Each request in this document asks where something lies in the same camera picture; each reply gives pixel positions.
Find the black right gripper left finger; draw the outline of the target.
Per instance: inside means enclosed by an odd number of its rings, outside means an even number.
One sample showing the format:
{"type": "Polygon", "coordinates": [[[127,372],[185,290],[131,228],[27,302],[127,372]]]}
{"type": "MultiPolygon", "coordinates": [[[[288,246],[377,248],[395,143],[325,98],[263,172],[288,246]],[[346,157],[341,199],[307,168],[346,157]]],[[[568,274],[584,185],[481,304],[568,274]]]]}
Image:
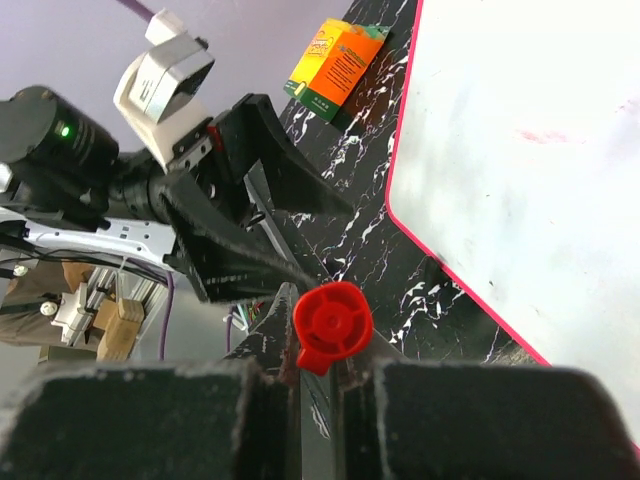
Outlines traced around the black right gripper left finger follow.
{"type": "Polygon", "coordinates": [[[299,293],[219,361],[71,362],[37,370],[1,405],[5,479],[297,479],[299,293]]]}

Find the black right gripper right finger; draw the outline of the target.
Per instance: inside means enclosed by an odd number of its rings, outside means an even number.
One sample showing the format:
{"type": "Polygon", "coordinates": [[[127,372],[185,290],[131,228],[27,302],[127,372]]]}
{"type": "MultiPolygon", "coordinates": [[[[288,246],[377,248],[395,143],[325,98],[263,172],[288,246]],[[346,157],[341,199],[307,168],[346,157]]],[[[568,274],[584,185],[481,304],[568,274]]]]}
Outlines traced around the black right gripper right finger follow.
{"type": "Polygon", "coordinates": [[[592,375],[374,349],[331,368],[342,479],[635,479],[639,457],[592,375]]]}

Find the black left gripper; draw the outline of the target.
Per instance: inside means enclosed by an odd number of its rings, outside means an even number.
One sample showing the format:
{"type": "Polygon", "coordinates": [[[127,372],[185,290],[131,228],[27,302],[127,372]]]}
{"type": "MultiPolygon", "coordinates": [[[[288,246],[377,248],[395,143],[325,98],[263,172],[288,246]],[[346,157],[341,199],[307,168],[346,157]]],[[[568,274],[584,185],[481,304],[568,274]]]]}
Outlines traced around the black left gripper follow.
{"type": "Polygon", "coordinates": [[[172,228],[164,257],[198,299],[241,303],[268,299],[284,282],[311,289],[316,278],[263,248],[250,227],[244,178],[261,163],[273,206],[290,213],[347,215],[353,206],[314,168],[287,135],[266,94],[247,94],[177,143],[163,169],[147,148],[124,152],[109,186],[107,217],[172,228]]]}

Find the red marker cap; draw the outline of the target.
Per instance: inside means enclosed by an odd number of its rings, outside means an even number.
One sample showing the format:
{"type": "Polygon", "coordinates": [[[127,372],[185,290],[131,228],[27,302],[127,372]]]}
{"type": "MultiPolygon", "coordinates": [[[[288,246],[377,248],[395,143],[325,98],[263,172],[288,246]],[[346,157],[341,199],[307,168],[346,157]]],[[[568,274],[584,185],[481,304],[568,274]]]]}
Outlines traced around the red marker cap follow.
{"type": "Polygon", "coordinates": [[[297,367],[318,376],[363,351],[374,333],[364,293],[344,281],[325,283],[302,295],[294,307],[293,324],[300,343],[297,367]]]}

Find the pink framed whiteboard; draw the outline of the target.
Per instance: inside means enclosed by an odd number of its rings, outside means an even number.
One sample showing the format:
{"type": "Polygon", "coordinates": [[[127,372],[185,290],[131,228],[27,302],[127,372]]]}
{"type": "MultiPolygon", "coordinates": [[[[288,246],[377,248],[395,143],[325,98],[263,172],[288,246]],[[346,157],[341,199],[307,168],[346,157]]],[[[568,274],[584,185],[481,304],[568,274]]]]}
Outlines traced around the pink framed whiteboard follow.
{"type": "Polygon", "coordinates": [[[423,1],[387,203],[545,360],[639,363],[639,5],[423,1]]]}

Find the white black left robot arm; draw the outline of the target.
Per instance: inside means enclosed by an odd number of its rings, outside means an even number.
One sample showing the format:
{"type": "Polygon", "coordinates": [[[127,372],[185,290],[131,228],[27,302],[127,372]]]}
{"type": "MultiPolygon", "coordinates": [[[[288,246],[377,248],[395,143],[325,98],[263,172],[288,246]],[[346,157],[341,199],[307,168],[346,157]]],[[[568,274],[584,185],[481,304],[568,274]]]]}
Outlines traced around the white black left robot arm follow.
{"type": "Polygon", "coordinates": [[[250,234],[257,210],[245,179],[261,164],[273,206],[289,213],[351,214],[293,144],[269,97],[248,94],[169,144],[162,167],[148,149],[121,152],[101,125],[58,93],[27,87],[1,104],[4,208],[48,227],[95,233],[114,219],[155,221],[175,235],[164,261],[199,300],[267,298],[284,282],[310,285],[299,267],[250,234]]]}

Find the orange yellow snack box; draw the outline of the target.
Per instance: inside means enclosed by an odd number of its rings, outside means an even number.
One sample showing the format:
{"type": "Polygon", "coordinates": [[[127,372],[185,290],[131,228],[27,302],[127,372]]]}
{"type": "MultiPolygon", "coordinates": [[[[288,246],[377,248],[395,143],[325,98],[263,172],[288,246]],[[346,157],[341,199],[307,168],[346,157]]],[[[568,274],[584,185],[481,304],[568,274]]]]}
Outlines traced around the orange yellow snack box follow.
{"type": "Polygon", "coordinates": [[[329,122],[385,43],[390,29],[328,18],[284,85],[284,91],[329,122]]]}

